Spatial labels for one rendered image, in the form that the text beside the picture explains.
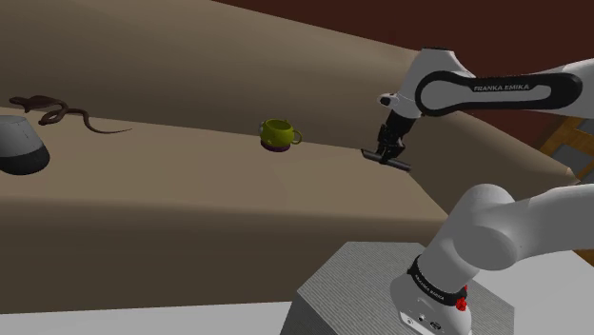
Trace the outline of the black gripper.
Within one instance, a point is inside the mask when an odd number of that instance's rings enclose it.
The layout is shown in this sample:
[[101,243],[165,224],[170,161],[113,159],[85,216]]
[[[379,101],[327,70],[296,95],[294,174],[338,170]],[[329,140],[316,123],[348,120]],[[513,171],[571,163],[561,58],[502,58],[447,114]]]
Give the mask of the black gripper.
[[[377,148],[374,151],[362,148],[361,153],[364,158],[380,163],[383,160],[384,153],[388,157],[388,162],[395,168],[411,171],[411,165],[399,159],[399,156],[406,149],[402,138],[410,132],[416,118],[407,118],[392,110],[386,121],[381,125],[377,135]],[[386,142],[395,142],[387,147]]]

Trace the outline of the green cup with purple base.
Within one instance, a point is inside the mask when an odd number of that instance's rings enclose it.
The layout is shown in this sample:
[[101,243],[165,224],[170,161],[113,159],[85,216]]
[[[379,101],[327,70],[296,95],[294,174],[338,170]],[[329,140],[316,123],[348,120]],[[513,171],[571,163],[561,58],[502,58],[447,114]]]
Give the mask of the green cup with purple base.
[[284,152],[303,141],[302,133],[287,120],[268,119],[260,123],[260,144],[273,152]]

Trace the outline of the grey robot stand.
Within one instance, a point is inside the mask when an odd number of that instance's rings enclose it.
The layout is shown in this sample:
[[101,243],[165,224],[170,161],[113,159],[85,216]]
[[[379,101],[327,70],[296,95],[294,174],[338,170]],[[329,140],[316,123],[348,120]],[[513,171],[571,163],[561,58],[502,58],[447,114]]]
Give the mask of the grey robot stand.
[[446,335],[425,313],[400,313],[390,284],[424,247],[348,242],[298,290],[280,335]]

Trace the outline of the tan sofa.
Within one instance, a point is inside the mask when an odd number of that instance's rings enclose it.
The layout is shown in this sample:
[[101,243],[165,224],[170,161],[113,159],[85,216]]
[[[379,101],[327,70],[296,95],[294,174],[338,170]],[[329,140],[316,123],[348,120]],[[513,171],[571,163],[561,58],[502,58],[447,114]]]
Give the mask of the tan sofa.
[[[419,121],[411,172],[364,159],[414,52],[212,0],[0,0],[0,115],[49,165],[0,171],[0,314],[289,300],[348,241],[425,244],[458,198],[571,170],[470,115]],[[268,119],[299,145],[260,144]]]

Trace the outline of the brown toy snake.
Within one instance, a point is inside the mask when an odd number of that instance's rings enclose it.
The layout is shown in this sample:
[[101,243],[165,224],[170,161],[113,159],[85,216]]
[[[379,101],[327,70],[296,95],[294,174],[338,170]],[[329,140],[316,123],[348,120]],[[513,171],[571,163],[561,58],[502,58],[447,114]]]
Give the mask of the brown toy snake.
[[13,105],[20,106],[24,109],[25,113],[28,113],[34,109],[41,109],[41,108],[50,108],[52,106],[58,106],[59,109],[54,109],[47,111],[41,119],[38,121],[40,126],[47,126],[57,124],[62,121],[62,119],[67,114],[77,114],[80,115],[83,119],[84,125],[90,131],[100,134],[113,134],[129,131],[127,128],[126,130],[121,129],[119,130],[100,130],[93,127],[90,123],[90,116],[89,113],[80,108],[71,108],[66,102],[60,99],[48,97],[45,95],[33,95],[29,98],[21,97],[21,96],[14,96],[9,99],[9,102]]

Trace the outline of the grey and black domed speaker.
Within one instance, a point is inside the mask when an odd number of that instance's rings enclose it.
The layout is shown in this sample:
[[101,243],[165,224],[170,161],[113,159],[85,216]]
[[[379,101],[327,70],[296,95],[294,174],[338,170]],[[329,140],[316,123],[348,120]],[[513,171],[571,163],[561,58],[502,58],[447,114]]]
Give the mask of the grey and black domed speaker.
[[0,115],[0,171],[29,175],[49,162],[47,147],[25,117]]

